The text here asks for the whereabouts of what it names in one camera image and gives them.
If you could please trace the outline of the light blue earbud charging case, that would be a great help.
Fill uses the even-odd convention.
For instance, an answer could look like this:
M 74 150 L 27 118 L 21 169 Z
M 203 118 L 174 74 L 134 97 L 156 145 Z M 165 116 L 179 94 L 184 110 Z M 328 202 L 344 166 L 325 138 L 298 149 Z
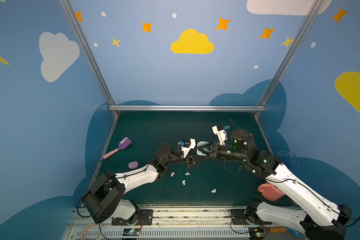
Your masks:
M 209 157 L 211 144 L 206 141 L 200 141 L 197 143 L 196 153 L 198 156 Z

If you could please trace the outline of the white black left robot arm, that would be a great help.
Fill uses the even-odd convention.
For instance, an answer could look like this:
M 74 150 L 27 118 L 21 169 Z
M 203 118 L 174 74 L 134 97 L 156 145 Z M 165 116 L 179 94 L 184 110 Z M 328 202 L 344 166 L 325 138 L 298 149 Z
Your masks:
M 207 159 L 210 151 L 208 142 L 198 145 L 183 145 L 173 153 L 168 144 L 162 144 L 155 158 L 145 166 L 125 173 L 106 171 L 84 193 L 81 201 L 96 224 L 109 218 L 118 219 L 128 225 L 139 221 L 140 208 L 132 200 L 123 200 L 125 193 L 142 185 L 161 179 L 167 172 L 168 164 L 186 162 L 193 166 L 197 161 Z

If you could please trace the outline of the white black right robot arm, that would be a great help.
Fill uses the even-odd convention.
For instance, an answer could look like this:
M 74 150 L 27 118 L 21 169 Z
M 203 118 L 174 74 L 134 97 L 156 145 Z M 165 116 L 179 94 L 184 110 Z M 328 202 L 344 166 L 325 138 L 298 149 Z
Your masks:
M 301 208 L 297 211 L 253 201 L 246 209 L 252 222 L 282 225 L 310 240 L 345 238 L 346 224 L 352 216 L 348 206 L 325 199 L 294 175 L 279 158 L 268 151 L 258 150 L 254 136 L 247 131 L 238 129 L 232 132 L 230 146 L 225 143 L 227 132 L 224 128 L 214 126 L 213 133 L 219 141 L 211 144 L 210 158 L 240 161 L 247 170 L 281 190 Z

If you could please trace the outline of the purple earbud charging case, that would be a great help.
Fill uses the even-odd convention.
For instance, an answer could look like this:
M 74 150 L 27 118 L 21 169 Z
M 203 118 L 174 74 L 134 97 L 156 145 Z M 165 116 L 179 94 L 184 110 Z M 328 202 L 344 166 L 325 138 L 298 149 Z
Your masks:
M 136 161 L 130 162 L 128 164 L 128 167 L 129 167 L 130 170 L 135 170 L 135 169 L 137 169 L 139 167 L 139 163 L 136 162 Z

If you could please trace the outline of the purple pink toy scoop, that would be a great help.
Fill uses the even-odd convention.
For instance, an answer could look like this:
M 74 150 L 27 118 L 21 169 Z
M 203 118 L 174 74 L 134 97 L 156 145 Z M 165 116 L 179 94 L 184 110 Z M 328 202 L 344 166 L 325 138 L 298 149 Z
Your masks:
M 118 148 L 116 148 L 116 149 L 106 153 L 105 155 L 103 155 L 103 159 L 109 158 L 110 156 L 112 156 L 113 154 L 115 154 L 116 152 L 118 152 L 120 150 L 125 150 L 131 144 L 132 144 L 132 141 L 128 137 L 123 138 L 119 142 Z

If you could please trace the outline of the pink toy watering can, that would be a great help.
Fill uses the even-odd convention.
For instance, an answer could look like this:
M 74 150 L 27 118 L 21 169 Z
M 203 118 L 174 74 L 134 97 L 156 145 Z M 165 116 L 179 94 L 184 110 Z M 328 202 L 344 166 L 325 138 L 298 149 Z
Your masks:
M 283 191 L 270 183 L 261 184 L 257 190 L 263 195 L 265 199 L 272 202 L 275 202 L 286 195 Z

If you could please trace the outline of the green controller circuit board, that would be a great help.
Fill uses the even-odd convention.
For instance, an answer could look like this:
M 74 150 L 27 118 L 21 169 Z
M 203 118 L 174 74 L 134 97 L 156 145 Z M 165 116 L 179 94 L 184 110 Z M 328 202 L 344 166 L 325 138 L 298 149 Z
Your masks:
M 140 229 L 124 229 L 123 237 L 139 237 L 141 233 Z
M 267 236 L 267 232 L 261 228 L 249 229 L 249 240 L 263 240 Z

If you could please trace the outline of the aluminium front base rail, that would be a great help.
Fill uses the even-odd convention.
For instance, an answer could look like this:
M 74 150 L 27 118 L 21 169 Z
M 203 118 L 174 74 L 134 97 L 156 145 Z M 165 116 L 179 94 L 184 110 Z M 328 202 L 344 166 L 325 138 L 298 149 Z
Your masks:
M 233 206 L 140 205 L 153 210 L 152 225 L 112 226 L 112 219 L 94 224 L 88 211 L 80 208 L 71 215 L 64 240 L 247 240 L 254 225 L 233 225 Z M 140 229 L 140 236 L 123 237 L 124 229 Z

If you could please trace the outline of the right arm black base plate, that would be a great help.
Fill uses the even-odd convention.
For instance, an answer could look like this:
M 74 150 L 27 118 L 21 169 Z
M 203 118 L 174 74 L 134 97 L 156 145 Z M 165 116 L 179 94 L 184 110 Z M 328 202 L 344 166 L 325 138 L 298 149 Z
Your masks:
M 246 209 L 231 209 L 229 216 L 233 220 L 233 225 L 256 225 L 261 223 L 255 212 Z

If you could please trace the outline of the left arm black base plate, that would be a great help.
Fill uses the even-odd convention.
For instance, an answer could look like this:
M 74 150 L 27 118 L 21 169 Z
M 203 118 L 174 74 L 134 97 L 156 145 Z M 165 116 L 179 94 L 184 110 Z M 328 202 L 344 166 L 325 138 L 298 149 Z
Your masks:
M 153 220 L 153 210 L 138 210 L 134 213 L 129 219 L 124 220 L 122 218 L 112 218 L 112 226 L 137 226 L 142 223 L 147 226 L 152 225 Z

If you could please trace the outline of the aluminium left side rail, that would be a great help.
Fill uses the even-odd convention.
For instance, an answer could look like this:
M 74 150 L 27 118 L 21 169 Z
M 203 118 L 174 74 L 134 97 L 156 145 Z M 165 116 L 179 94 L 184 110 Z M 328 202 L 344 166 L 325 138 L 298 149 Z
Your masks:
M 95 111 L 91 118 L 85 143 L 85 177 L 77 188 L 80 196 L 99 175 L 116 123 L 117 118 L 109 111 Z

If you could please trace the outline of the aluminium back frame rail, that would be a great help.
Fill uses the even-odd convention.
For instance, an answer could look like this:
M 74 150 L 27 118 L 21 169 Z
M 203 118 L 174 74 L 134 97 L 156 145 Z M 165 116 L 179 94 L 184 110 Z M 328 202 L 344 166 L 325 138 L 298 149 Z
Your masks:
M 265 106 L 148 106 L 110 105 L 111 111 L 155 111 L 155 112 L 263 112 Z

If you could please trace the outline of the aluminium right corner post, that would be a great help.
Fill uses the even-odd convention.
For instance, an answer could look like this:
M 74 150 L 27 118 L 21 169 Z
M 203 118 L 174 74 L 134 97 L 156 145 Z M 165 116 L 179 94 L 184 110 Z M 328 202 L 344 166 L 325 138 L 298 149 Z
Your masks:
M 255 117 L 256 120 L 260 116 L 261 112 L 264 112 L 266 110 L 266 104 L 267 104 L 268 100 L 270 99 L 272 93 L 274 92 L 277 85 L 279 84 L 282 76 L 284 75 L 285 71 L 287 70 L 289 64 L 291 63 L 291 61 L 293 59 L 293 57 L 297 53 L 300 45 L 304 41 L 305 36 L 307 35 L 307 33 L 311 29 L 312 25 L 314 24 L 316 18 L 319 15 L 319 11 L 321 9 L 321 6 L 324 4 L 324 2 L 325 2 L 324 0 L 315 0 L 315 1 L 313 1 L 313 4 L 312 4 L 311 8 L 309 9 L 306 17 L 304 18 L 301 26 L 299 27 L 299 29 L 298 29 L 298 31 L 297 31 L 297 33 L 295 35 L 294 41 L 292 42 L 292 44 L 288 48 L 288 50 L 287 50 L 283 60 L 281 61 L 275 75 L 271 79 L 269 85 L 267 86 L 263 96 L 261 97 L 261 99 L 260 99 L 260 101 L 258 103 L 259 110 L 254 112 L 254 117 Z

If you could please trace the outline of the aluminium corner post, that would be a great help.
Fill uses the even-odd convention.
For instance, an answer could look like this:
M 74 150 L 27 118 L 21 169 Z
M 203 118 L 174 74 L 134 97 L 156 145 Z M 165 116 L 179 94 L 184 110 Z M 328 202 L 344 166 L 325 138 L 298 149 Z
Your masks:
M 321 9 L 321 6 L 324 4 L 324 2 L 325 2 L 324 0 L 315 0 L 315 1 L 313 1 L 313 4 L 312 4 L 311 8 L 309 9 L 306 17 L 304 18 L 301 26 L 299 27 L 299 29 L 298 29 L 298 31 L 297 31 L 297 33 L 295 35 L 294 41 L 292 42 L 292 44 L 288 48 L 288 50 L 287 50 L 283 60 L 281 61 L 275 75 L 271 79 L 269 85 L 267 86 L 263 96 L 261 97 L 261 99 L 260 99 L 260 101 L 258 103 L 259 110 L 254 112 L 254 117 L 255 117 L 256 120 L 260 116 L 261 112 L 264 112 L 266 110 L 266 104 L 267 104 L 268 100 L 270 99 L 272 93 L 274 92 L 277 85 L 279 84 L 282 76 L 284 75 L 285 71 L 287 70 L 289 64 L 291 63 L 291 61 L 293 59 L 293 57 L 297 53 L 300 45 L 304 41 L 305 36 L 307 35 L 307 33 L 311 29 L 312 25 L 314 24 L 316 18 L 319 15 L 319 11 Z
M 112 94 L 110 92 L 110 89 L 107 85 L 107 82 L 101 72 L 101 69 L 95 59 L 95 56 L 91 50 L 91 47 L 87 41 L 87 38 L 84 34 L 84 31 L 80 25 L 80 21 L 77 19 L 76 13 L 74 12 L 73 5 L 71 1 L 68 0 L 59 0 L 59 3 L 80 43 L 80 46 L 88 60 L 88 63 L 95 75 L 95 78 L 108 102 L 109 107 L 111 105 L 114 105 L 114 99 L 112 97 Z

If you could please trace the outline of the aluminium left corner post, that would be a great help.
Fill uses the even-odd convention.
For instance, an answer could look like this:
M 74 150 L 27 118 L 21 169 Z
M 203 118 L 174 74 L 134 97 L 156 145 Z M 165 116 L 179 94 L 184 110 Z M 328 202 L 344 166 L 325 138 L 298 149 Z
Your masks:
M 88 60 L 88 63 L 95 75 L 95 78 L 108 102 L 109 107 L 111 105 L 114 105 L 114 99 L 112 97 L 112 94 L 110 92 L 110 89 L 107 85 L 107 82 L 101 72 L 101 69 L 95 59 L 95 56 L 91 50 L 91 47 L 87 41 L 87 38 L 84 34 L 84 31 L 80 25 L 80 21 L 77 19 L 76 13 L 74 12 L 73 5 L 71 1 L 68 0 L 59 0 L 59 3 L 80 43 L 80 46 Z

